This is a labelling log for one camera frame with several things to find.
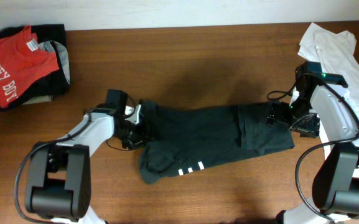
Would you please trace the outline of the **dark green Nike t-shirt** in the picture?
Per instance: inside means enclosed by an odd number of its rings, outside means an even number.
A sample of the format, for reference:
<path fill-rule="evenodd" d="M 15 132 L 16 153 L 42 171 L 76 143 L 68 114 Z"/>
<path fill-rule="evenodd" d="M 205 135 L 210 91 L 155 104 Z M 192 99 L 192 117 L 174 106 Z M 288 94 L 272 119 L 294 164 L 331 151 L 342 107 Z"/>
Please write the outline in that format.
<path fill-rule="evenodd" d="M 272 102 L 177 110 L 143 101 L 148 140 L 139 160 L 147 184 L 294 148 L 285 124 L 268 124 Z"/>

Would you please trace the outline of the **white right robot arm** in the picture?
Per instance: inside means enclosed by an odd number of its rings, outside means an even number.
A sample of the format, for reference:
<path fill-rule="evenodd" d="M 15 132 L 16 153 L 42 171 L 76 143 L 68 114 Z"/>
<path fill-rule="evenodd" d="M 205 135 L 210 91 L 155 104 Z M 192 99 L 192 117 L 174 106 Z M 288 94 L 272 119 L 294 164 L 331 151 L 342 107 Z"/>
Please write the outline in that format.
<path fill-rule="evenodd" d="M 277 223 L 344 223 L 359 219 L 359 118 L 334 85 L 348 86 L 341 75 L 332 73 L 298 74 L 293 85 L 300 92 L 291 103 L 274 105 L 268 124 L 283 123 L 303 136 L 316 136 L 323 126 L 327 142 L 307 149 L 298 159 L 295 180 L 302 204 L 283 210 Z M 299 170 L 304 158 L 316 149 L 330 146 L 312 184 L 312 200 L 301 190 Z"/>

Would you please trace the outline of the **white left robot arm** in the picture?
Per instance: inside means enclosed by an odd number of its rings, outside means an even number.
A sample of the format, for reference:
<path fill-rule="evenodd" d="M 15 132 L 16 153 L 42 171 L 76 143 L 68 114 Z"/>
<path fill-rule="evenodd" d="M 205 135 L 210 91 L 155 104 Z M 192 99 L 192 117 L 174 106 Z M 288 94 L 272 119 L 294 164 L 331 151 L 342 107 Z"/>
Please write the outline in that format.
<path fill-rule="evenodd" d="M 90 157 L 108 139 L 134 136 L 140 106 L 121 114 L 113 108 L 93 108 L 68 134 L 38 142 L 20 168 L 29 165 L 24 205 L 37 223 L 104 223 L 90 205 Z"/>

